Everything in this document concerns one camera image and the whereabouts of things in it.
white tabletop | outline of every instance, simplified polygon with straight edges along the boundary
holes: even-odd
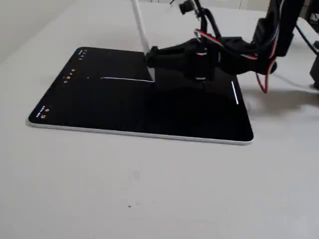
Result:
[[[152,45],[179,44],[198,26],[177,7],[142,10]],[[247,40],[264,15],[212,10],[222,34]],[[0,238],[319,238],[315,56],[298,34],[269,94],[253,73],[239,76],[255,133],[249,146],[28,127],[80,46],[141,50],[130,3],[79,1],[0,65]]]

red wire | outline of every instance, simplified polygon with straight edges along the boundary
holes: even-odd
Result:
[[[203,35],[205,35],[206,37],[208,37],[208,38],[210,38],[210,39],[213,39],[214,41],[220,43],[215,37],[213,37],[213,36],[211,36],[211,35],[209,35],[209,34],[203,32],[203,31],[201,31],[201,30],[199,30],[199,29],[196,29],[196,31],[199,32],[199,33],[201,33],[201,34],[203,34]],[[274,53],[275,45],[276,45],[276,42],[274,41],[273,46],[272,46],[272,50],[271,50],[271,53],[270,53],[270,54],[271,54],[270,56],[272,56],[273,53]],[[252,56],[252,55],[246,55],[246,56],[258,59],[258,57],[256,57],[256,56]],[[273,65],[273,63],[274,63],[275,60],[276,60],[276,59],[272,60],[272,61],[269,63],[269,65],[268,65],[267,72],[266,72],[266,76],[265,76],[265,86],[263,86],[263,84],[261,83],[261,80],[260,80],[260,78],[259,78],[258,73],[256,73],[257,82],[258,82],[258,84],[259,84],[259,87],[260,87],[260,89],[262,90],[262,92],[264,92],[265,94],[268,93],[268,78],[269,78],[269,73],[270,73],[270,70],[271,70],[270,67],[272,67],[272,65]]]

white stylus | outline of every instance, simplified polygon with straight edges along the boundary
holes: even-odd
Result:
[[[140,35],[141,44],[142,44],[144,53],[146,55],[150,51],[150,45],[149,45],[149,41],[146,37],[145,27],[143,24],[142,13],[141,13],[141,9],[140,9],[140,4],[139,4],[138,0],[131,0],[131,2],[132,2],[132,6],[133,6],[133,12],[134,12],[134,16],[135,16],[136,26],[138,28],[139,35]],[[155,81],[154,68],[148,68],[148,69],[149,69],[149,73],[151,75],[152,80]]]

tablet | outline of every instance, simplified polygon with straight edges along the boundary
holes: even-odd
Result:
[[[246,144],[253,132],[235,76],[197,83],[149,75],[141,52],[82,47],[30,114],[31,126]]]

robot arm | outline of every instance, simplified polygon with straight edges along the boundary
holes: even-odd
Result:
[[[169,48],[153,47],[146,55],[147,65],[182,72],[197,82],[213,80],[216,67],[230,75],[253,71],[267,76],[277,68],[276,57],[287,54],[303,4],[304,0],[271,0],[248,43],[241,37],[221,36],[212,13],[199,0],[187,0],[179,7],[182,14],[194,11],[201,20],[196,37]],[[215,36],[207,33],[207,20]]]

